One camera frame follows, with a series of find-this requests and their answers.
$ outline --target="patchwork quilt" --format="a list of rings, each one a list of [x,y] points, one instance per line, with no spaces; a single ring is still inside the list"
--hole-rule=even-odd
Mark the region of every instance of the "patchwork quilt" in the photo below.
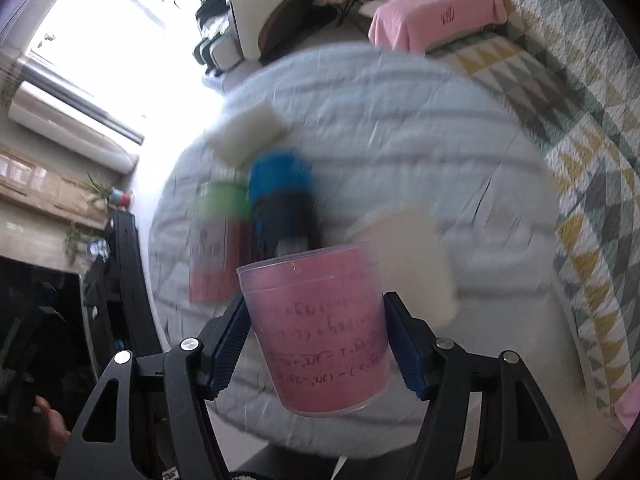
[[[496,32],[430,55],[511,110],[559,194],[556,270],[611,414],[640,368],[640,62],[598,0],[505,0]]]

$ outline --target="green lid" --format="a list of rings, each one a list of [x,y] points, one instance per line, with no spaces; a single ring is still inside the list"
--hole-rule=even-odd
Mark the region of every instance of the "green lid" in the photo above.
[[[195,207],[196,215],[201,218],[226,216],[248,220],[250,217],[246,186],[228,180],[202,184]]]

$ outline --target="black bottle with blue cap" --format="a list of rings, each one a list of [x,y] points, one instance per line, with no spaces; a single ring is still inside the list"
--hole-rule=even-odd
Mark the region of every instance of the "black bottle with blue cap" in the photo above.
[[[322,247],[309,163],[271,152],[251,168],[249,202],[256,260]]]

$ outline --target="white air conditioner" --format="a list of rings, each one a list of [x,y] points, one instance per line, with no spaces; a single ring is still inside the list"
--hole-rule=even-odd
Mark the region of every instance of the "white air conditioner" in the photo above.
[[[117,171],[130,173],[140,146],[31,83],[23,82],[9,117],[47,139]]]

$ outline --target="blue cap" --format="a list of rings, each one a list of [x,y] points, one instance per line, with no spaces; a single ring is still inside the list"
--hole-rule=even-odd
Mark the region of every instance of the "blue cap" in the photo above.
[[[270,152],[259,157],[251,167],[249,202],[283,191],[310,191],[311,166],[291,152]]]

